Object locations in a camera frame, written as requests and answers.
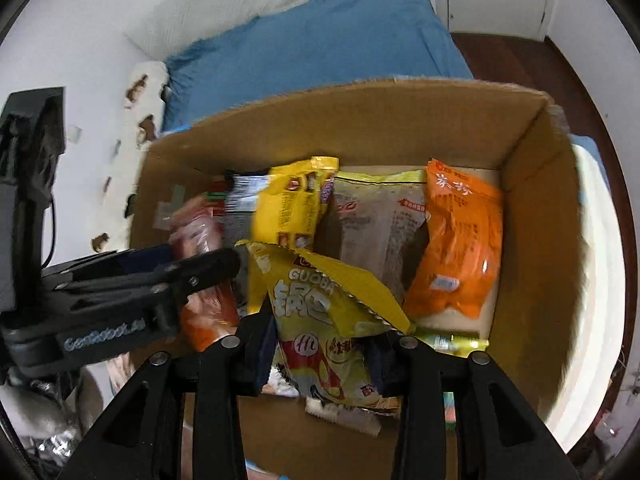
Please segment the orange snack bag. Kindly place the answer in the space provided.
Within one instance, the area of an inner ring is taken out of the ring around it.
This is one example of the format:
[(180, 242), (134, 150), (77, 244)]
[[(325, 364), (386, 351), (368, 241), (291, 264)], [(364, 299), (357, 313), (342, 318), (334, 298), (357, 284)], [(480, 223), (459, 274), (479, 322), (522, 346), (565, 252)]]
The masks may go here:
[(229, 282), (194, 292), (181, 309), (180, 322), (190, 346), (197, 352), (233, 335), (240, 324), (235, 296)]

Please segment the small white cartoon packet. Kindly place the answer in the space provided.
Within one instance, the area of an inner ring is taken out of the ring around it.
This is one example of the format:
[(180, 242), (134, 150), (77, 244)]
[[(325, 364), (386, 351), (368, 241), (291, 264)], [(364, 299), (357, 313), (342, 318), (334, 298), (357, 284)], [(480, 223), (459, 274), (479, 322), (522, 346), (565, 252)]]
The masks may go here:
[(299, 392), (297, 388), (288, 380), (284, 372), (284, 365), (274, 361), (271, 364), (267, 382), (262, 386), (262, 393), (289, 399), (298, 398)]

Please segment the colourful candy ball bag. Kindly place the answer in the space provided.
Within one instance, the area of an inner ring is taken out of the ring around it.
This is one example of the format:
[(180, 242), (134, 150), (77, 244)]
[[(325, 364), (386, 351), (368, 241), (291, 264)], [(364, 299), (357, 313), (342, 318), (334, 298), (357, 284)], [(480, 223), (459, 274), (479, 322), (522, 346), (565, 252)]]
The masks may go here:
[[(416, 338), (428, 344), (432, 349), (440, 354), (446, 354), (460, 361), (466, 359), (475, 351), (486, 351), (489, 347), (489, 340), (483, 339), (472, 333), (449, 333), (443, 330), (433, 330), (432, 328), (420, 327), (414, 333)], [(446, 359), (446, 366), (442, 373), (442, 395), (444, 396), (444, 414), (447, 430), (456, 428), (456, 401), (454, 400), (454, 385), (457, 382), (457, 364), (452, 364), (450, 359)]]

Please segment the yellow panda snack bag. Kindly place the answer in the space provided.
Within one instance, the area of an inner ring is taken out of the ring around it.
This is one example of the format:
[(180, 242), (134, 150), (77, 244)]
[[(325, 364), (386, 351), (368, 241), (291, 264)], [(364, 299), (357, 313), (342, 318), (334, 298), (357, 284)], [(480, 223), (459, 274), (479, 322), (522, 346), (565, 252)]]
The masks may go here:
[(307, 414), (375, 437), (380, 416), (400, 401), (382, 396), (359, 341), (405, 335), (410, 321), (371, 272), (340, 260), (243, 240), (250, 288), (264, 290), (279, 335), (280, 374), (306, 400)]

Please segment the black snack packet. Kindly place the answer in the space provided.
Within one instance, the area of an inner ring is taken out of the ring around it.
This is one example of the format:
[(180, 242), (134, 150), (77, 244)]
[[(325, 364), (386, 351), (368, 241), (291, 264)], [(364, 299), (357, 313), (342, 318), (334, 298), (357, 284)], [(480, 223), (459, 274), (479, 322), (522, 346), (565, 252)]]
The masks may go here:
[(227, 170), (224, 180), (228, 184), (228, 193), (224, 199), (224, 218), (222, 219), (222, 242), (224, 247), (232, 248), (240, 258), (240, 270), (232, 285), (240, 315), (248, 313), (248, 255), (243, 247), (236, 247), (239, 240), (250, 237), (252, 217), (257, 209), (258, 194), (269, 183), (268, 174), (239, 174)]

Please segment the orange bread bag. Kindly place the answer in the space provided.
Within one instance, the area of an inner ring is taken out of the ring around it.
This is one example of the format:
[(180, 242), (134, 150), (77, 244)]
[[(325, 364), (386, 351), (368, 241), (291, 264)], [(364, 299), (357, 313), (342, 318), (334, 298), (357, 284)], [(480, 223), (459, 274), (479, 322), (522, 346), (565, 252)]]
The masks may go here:
[(448, 309), (479, 318), (500, 273), (502, 192), (437, 159), (425, 177), (428, 244), (404, 310), (413, 320)]

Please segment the yellow snack packet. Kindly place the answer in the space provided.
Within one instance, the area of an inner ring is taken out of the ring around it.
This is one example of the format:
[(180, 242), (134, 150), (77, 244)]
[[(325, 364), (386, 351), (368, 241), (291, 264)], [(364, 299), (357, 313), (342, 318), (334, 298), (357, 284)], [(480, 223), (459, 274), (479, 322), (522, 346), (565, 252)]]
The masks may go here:
[(268, 185), (257, 196), (250, 239), (311, 250), (339, 169), (340, 162), (332, 156), (272, 167)]

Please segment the clear yellow pastry bag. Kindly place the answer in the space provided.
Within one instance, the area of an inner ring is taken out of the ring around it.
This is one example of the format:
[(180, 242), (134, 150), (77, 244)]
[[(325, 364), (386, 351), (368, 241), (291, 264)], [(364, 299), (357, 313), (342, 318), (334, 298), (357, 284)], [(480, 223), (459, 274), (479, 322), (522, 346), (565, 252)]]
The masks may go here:
[(428, 243), (422, 170), (397, 174), (341, 171), (333, 197), (340, 259), (374, 274), (403, 302)]

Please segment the brown meat snack packet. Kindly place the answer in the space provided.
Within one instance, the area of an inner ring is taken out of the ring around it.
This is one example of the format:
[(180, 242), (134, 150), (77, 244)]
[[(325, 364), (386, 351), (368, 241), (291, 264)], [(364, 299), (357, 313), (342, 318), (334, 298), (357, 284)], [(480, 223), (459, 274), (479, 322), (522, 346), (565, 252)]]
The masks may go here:
[(169, 245), (178, 260), (224, 247), (224, 217), (212, 215), (205, 203), (205, 193), (191, 198), (174, 212), (169, 224)]

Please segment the red spicy strip packet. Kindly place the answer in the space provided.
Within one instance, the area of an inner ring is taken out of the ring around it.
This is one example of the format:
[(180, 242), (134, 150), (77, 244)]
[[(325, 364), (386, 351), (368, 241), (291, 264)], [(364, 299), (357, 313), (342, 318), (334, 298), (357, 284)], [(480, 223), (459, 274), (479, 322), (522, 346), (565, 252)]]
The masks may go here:
[(205, 193), (206, 206), (215, 217), (223, 217), (226, 210), (226, 199), (232, 190), (232, 184), (226, 178), (215, 179)]

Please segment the cardboard milk box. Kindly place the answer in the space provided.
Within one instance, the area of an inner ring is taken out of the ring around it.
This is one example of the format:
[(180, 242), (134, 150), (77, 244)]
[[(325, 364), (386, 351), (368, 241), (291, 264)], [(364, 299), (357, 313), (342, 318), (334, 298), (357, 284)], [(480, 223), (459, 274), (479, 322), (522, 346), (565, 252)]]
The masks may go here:
[[(563, 115), (542, 92), (478, 80), (382, 80), (276, 96), (154, 142), (142, 166), (130, 246), (163, 243), (160, 204), (194, 196), (224, 170), (332, 155), (349, 166), (432, 158), (495, 170), (503, 246), (490, 362), (462, 362), (456, 394), (462, 479), (573, 479), (542, 421), (570, 360), (582, 270), (576, 159)], [(524, 416), (535, 412), (538, 422)]]

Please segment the bear print long pillow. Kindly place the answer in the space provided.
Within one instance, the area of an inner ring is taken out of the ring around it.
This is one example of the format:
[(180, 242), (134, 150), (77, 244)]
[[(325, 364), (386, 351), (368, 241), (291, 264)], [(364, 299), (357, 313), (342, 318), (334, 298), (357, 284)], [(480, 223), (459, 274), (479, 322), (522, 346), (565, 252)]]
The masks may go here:
[(169, 75), (163, 62), (134, 66), (122, 98), (122, 133), (116, 140), (101, 205), (96, 214), (95, 252), (123, 250), (129, 244), (137, 182), (145, 152), (162, 132)]

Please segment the striped cat blanket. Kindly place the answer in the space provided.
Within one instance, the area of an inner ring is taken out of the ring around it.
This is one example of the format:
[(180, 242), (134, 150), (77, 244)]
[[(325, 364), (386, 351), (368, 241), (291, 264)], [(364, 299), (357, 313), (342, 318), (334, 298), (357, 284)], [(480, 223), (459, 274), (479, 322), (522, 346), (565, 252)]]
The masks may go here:
[(546, 417), (564, 452), (588, 431), (605, 398), (624, 338), (626, 272), (608, 176), (593, 140), (570, 136), (579, 177), (577, 318), (561, 389)]

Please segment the blue bed sheet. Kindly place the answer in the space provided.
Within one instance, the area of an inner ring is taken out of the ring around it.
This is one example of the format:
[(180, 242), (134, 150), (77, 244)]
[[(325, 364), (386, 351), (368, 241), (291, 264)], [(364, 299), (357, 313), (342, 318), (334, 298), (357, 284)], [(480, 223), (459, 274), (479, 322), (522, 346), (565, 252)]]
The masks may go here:
[(331, 84), (472, 76), (430, 0), (310, 0), (195, 41), (166, 67), (167, 133), (245, 103)]

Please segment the wall socket left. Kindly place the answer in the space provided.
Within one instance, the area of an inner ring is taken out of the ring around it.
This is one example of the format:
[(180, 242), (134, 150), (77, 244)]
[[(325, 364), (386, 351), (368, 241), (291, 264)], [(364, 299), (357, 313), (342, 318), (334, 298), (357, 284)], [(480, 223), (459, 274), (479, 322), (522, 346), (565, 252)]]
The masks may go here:
[(66, 141), (71, 144), (78, 144), (81, 138), (82, 129), (75, 125), (68, 125), (65, 130)]

